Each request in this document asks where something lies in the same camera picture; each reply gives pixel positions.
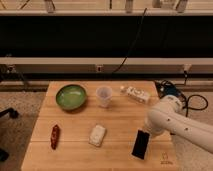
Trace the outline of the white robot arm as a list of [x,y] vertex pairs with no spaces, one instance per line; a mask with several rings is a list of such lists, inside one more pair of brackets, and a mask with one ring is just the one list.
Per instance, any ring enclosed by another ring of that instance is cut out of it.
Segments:
[[181,109],[182,103],[176,96],[163,97],[147,112],[145,130],[152,137],[167,130],[213,154],[213,126],[180,115]]

